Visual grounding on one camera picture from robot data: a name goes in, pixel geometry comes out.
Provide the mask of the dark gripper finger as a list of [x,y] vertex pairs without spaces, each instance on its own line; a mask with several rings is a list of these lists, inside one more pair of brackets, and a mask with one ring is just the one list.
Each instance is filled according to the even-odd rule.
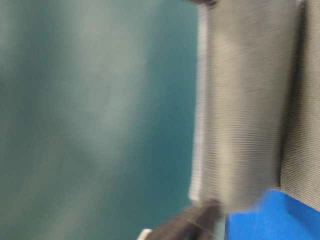
[[222,217],[220,202],[211,199],[192,205],[149,234],[151,240],[211,240]]

